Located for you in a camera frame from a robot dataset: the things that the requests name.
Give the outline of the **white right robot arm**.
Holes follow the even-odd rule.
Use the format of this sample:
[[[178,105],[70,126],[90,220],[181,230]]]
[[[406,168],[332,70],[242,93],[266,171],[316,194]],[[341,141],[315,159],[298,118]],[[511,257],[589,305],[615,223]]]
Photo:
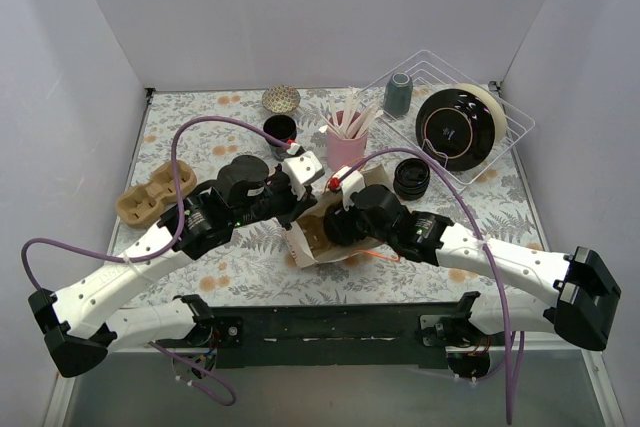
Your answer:
[[[448,217],[409,210],[380,184],[354,194],[350,206],[330,205],[323,228],[340,246],[371,238],[409,261],[473,272],[516,288],[513,296],[464,294],[452,314],[424,327],[434,345],[461,347],[510,331],[555,333],[590,351],[608,344],[621,288],[591,249],[579,247],[569,255],[500,240],[483,243]]]

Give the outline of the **brown paper gift bag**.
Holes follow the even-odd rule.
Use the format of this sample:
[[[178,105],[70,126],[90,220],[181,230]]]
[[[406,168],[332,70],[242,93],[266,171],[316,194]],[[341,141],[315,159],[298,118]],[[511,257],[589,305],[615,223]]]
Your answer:
[[[329,179],[325,183],[324,189],[317,196],[317,205],[308,209],[301,217],[307,215],[322,217],[325,233],[332,242],[333,247],[328,252],[315,257],[311,253],[303,231],[298,225],[298,220],[301,217],[292,224],[289,230],[284,231],[290,254],[295,261],[295,265],[300,269],[309,268],[316,264],[345,260],[356,253],[372,250],[381,245],[380,241],[367,237],[362,229],[358,227],[353,205],[348,211],[343,209],[342,194],[329,190],[327,187]]]

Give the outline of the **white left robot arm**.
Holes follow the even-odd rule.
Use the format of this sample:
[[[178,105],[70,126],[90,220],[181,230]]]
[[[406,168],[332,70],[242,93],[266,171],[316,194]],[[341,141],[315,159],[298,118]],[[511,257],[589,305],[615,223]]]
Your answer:
[[[291,226],[316,204],[311,185],[323,174],[311,152],[274,169],[255,156],[239,156],[216,179],[198,185],[181,207],[166,211],[118,262],[105,263],[69,287],[33,293],[29,306],[59,373],[79,376],[112,351],[151,341],[205,345],[216,326],[212,309],[199,296],[178,296],[156,307],[130,308],[128,302],[227,244],[237,228],[272,218]]]

